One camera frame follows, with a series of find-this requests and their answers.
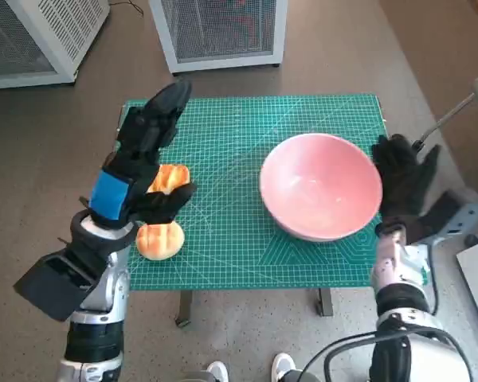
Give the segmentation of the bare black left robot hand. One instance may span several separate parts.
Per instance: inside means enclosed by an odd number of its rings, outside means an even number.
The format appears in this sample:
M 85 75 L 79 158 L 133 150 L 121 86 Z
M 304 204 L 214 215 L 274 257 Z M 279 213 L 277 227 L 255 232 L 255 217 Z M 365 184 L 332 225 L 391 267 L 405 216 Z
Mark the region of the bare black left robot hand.
M 167 224 L 197 187 L 189 182 L 168 194 L 148 189 L 159 174 L 159 151 L 171 144 L 192 91 L 182 80 L 167 85 L 147 103 L 125 112 L 116 144 L 107 156 L 89 201 L 92 219 L 105 228 L 129 222 Z

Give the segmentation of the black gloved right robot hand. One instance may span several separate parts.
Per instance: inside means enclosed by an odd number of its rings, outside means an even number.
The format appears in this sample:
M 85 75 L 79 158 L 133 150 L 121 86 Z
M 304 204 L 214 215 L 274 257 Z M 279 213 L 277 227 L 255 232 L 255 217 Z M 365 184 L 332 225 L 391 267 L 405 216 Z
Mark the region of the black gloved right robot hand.
M 384 224 L 408 223 L 421 215 L 425 196 L 437 173 L 440 153 L 441 146 L 435 145 L 419 160 L 405 136 L 378 137 L 372 155 L 382 180 L 379 213 Z

